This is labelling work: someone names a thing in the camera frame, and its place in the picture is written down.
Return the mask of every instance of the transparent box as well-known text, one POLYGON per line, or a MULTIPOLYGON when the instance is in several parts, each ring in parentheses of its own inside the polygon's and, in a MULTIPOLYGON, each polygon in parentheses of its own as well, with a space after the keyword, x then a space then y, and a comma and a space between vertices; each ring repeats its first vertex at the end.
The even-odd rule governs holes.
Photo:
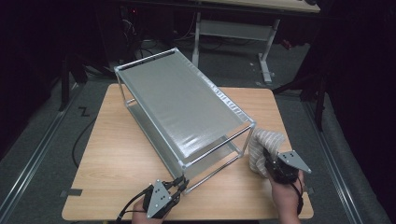
POLYGON ((115 71, 125 106, 172 177, 190 180, 186 193, 243 157, 255 121, 178 49, 115 71))

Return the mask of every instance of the black cable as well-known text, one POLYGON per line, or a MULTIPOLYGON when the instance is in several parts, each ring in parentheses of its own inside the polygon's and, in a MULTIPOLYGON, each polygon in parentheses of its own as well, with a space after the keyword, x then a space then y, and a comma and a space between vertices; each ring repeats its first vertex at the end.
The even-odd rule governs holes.
POLYGON ((291 186, 294 188, 294 190, 296 191, 297 197, 298 197, 298 204, 297 204, 297 215, 300 215, 301 210, 303 209, 304 206, 304 200, 303 200, 303 184, 301 183, 301 180, 299 177, 297 177, 298 181, 300 182, 300 188, 301 188, 301 192, 297 189, 297 187, 294 186, 293 183, 290 182, 291 186))
POLYGON ((150 53, 151 55, 154 55, 154 54, 153 54, 150 50, 148 50, 148 49, 140 49, 140 50, 144 50, 144 51, 150 53))
POLYGON ((145 195, 149 190, 152 190, 154 187, 152 185, 148 186, 146 189, 144 189, 142 192, 138 193, 136 196, 134 196, 131 201, 129 201, 125 207, 120 211, 119 215, 117 216, 116 219, 116 224, 120 224, 122 217, 127 213, 126 209, 133 203, 136 199, 140 198, 142 195, 145 195))
POLYGON ((193 27, 193 25, 194 25, 195 16, 196 16, 196 12, 194 12, 194 13, 192 14, 191 24, 190 24, 189 30, 186 32, 186 34, 184 34, 182 37, 180 37, 180 38, 178 38, 178 39, 175 39, 174 42, 175 42, 175 41, 178 41, 178 40, 184 40, 184 39, 186 39, 186 38, 195 37, 195 35, 190 35, 190 36, 188 36, 189 33, 190 33, 190 31, 191 31, 191 29, 192 29, 192 27, 193 27))
POLYGON ((142 51, 142 49, 139 49, 139 52, 140 52, 140 59, 143 59, 143 51, 142 51))
POLYGON ((73 145, 72 159, 73 159, 73 163, 76 165, 77 168, 78 168, 78 163, 77 163, 77 161, 76 161, 76 156, 75 156, 77 143, 78 143, 79 139, 81 138, 81 136, 87 131, 87 129, 96 121, 96 119, 97 119, 97 117, 94 118, 94 119, 87 125, 87 127, 84 128, 84 130, 82 130, 82 132, 79 134, 79 136, 78 136, 78 138, 77 138, 75 144, 73 145))
POLYGON ((240 40, 241 42, 243 41, 243 43, 238 43, 237 41, 235 41, 234 38, 224 38, 224 37, 221 39, 221 41, 223 41, 228 45, 235 45, 235 46, 247 46, 258 42, 258 40, 252 40, 252 39, 243 39, 243 38, 237 38, 237 39, 240 40))
POLYGON ((128 211, 125 211, 125 213, 131 213, 131 212, 146 213, 146 211, 137 211, 137 210, 128 210, 128 211))
POLYGON ((185 37, 185 38, 183 38, 183 39, 176 39, 176 40, 174 40, 174 44, 176 45, 176 46, 180 46, 180 47, 188 47, 188 46, 191 46, 191 45, 193 45, 194 44, 194 35, 192 35, 192 36, 188 36, 188 37, 185 37), (187 44, 181 44, 180 42, 186 42, 186 41, 189 41, 187 44))
POLYGON ((206 47, 204 47, 202 44, 199 44, 199 46, 200 46, 200 48, 202 48, 202 49, 209 49, 209 50, 215 50, 215 49, 218 49, 218 48, 220 48, 221 46, 222 46, 222 42, 220 42, 216 47, 214 47, 214 48, 206 48, 206 47))

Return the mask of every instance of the wooden table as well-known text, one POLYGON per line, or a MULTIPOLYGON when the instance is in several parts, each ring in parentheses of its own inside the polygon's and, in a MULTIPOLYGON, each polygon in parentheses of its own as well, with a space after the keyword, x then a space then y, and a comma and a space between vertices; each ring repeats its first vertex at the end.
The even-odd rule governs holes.
MULTIPOLYGON (((282 132, 280 151, 291 150, 274 95, 266 89, 221 88, 257 121, 257 127, 282 132)), ((156 179, 172 177, 125 108, 118 84, 110 85, 94 124, 63 210, 66 220, 114 220, 125 204, 156 179)), ((300 218, 311 218, 307 194, 300 218)), ((124 219, 130 219, 130 213, 124 219)), ((247 155, 181 197, 167 220, 259 220, 276 218, 271 185, 250 171, 247 155)))

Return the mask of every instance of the hand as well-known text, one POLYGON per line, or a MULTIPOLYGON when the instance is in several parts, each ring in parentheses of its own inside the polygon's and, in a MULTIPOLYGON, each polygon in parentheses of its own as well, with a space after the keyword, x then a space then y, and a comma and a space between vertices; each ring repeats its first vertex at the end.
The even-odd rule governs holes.
MULTIPOLYGON (((293 185, 300 191, 303 192, 302 186, 304 185, 304 174, 299 171, 299 179, 296 180, 293 185)), ((295 189, 291 185, 278 184, 275 180, 268 175, 272 186, 273 201, 276 205, 277 212, 279 214, 279 222, 281 224, 301 223, 297 215, 298 198, 295 189)))
MULTIPOLYGON (((134 211, 144 211, 143 209, 144 198, 141 198, 134 204, 134 211)), ((132 224, 161 224, 168 214, 163 216, 163 218, 147 218, 147 213, 145 212, 134 212, 132 214, 132 224)))

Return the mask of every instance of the white fabric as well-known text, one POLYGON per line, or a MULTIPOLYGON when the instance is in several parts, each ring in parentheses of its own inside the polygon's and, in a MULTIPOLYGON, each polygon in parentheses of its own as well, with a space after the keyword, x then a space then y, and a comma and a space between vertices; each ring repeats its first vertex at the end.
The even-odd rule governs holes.
POLYGON ((265 169, 265 158, 262 154, 263 147, 267 148, 273 160, 276 159, 277 151, 280 145, 285 141, 283 133, 268 132, 260 128, 256 128, 248 143, 249 147, 249 166, 250 169, 267 177, 265 169))

